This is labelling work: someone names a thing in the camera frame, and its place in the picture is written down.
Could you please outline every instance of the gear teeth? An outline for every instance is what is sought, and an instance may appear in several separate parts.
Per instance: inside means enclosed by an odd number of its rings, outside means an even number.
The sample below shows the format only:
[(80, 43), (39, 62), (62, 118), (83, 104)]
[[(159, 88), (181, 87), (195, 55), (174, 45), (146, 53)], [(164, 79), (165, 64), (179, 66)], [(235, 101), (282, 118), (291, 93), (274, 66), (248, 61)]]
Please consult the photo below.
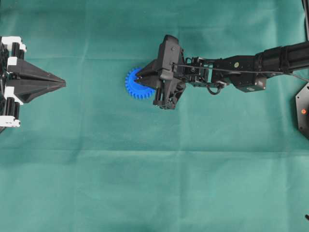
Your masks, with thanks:
[(136, 67), (128, 72), (125, 79), (125, 86), (127, 92), (131, 95), (131, 97), (138, 100), (143, 100), (150, 98), (155, 91), (149, 87), (141, 88), (139, 87), (140, 85), (134, 82), (136, 76), (133, 73), (137, 73), (140, 70), (141, 67)]

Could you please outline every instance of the black cable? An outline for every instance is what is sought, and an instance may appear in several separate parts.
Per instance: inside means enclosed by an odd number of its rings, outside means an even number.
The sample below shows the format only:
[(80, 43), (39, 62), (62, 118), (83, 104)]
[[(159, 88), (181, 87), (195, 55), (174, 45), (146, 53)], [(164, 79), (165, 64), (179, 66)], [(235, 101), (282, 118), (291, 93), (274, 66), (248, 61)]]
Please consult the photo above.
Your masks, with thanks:
[(197, 67), (192, 65), (185, 65), (185, 64), (176, 64), (180, 67), (187, 67), (187, 68), (195, 68), (195, 69), (208, 69), (208, 70), (216, 70), (216, 71), (223, 71), (223, 72), (232, 72), (232, 73), (274, 73), (274, 74), (285, 74), (283, 72), (275, 72), (275, 71), (242, 71), (242, 70), (229, 70), (229, 69), (218, 69), (212, 67)]
[(300, 79), (300, 80), (309, 82), (309, 79), (306, 79), (306, 78), (304, 78), (304, 77), (302, 77), (302, 76), (300, 76), (300, 75), (296, 75), (296, 74), (294, 74), (294, 73), (288, 73), (287, 75), (290, 75), (290, 76), (296, 77), (296, 78), (298, 78), (298, 79)]
[(208, 92), (212, 95), (218, 95), (221, 92), (221, 87), (217, 87), (217, 92), (213, 92), (209, 86), (206, 86)]
[(293, 77), (296, 77), (300, 80), (303, 80), (305, 82), (309, 82), (309, 79), (306, 79), (304, 77), (301, 77), (294, 73), (284, 73), (284, 72), (275, 72), (275, 71), (242, 71), (242, 70), (229, 70), (229, 69), (218, 69), (218, 68), (212, 68), (212, 67), (196, 67), (192, 65), (185, 65), (185, 64), (175, 64), (180, 67), (187, 67), (187, 68), (195, 68), (195, 69), (208, 69), (208, 70), (216, 70), (216, 71), (223, 71), (223, 72), (232, 72), (232, 73), (257, 73), (257, 74), (264, 74), (264, 73), (273, 73), (273, 74), (280, 74), (280, 75), (290, 75)]

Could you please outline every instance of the black robotic arm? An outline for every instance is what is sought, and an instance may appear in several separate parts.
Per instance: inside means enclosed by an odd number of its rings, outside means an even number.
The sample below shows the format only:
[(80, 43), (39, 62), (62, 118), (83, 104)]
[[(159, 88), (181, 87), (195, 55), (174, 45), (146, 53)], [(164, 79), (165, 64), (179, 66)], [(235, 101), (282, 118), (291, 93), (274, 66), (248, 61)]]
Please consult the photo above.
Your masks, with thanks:
[(186, 83), (205, 87), (216, 95), (233, 84), (243, 92), (266, 89), (267, 79), (309, 67), (309, 42), (276, 47), (255, 56), (234, 56), (225, 59), (184, 58), (178, 39), (166, 35), (157, 59), (139, 73), (136, 82), (156, 90), (154, 105), (175, 109)]

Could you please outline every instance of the white bracket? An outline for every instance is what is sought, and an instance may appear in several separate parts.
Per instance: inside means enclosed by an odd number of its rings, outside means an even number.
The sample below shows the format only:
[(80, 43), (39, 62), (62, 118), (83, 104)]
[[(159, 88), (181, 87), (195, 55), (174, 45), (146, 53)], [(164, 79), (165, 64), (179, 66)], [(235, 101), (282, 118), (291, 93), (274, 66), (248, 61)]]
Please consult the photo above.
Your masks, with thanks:
[(12, 44), (13, 43), (19, 43), (19, 49), (24, 50), (24, 52), (27, 52), (26, 45), (23, 44), (21, 37), (19, 37), (19, 36), (2, 37), (1, 42), (6, 46), (6, 49), (8, 49), (9, 51), (12, 50)]
[(14, 116), (0, 116), (0, 127), (20, 127), (20, 121)]

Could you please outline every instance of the green cloth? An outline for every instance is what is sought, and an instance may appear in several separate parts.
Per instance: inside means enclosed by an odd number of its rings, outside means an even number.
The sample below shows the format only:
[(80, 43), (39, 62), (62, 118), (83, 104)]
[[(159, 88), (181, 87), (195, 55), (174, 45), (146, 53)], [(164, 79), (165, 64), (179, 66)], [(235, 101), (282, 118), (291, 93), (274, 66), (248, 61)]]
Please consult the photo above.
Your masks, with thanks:
[(175, 111), (125, 89), (165, 34), (186, 57), (254, 55), (303, 42), (304, 17), (301, 0), (3, 0), (0, 34), (67, 87), (0, 135), (0, 231), (308, 231), (305, 83), (216, 97), (188, 86)]

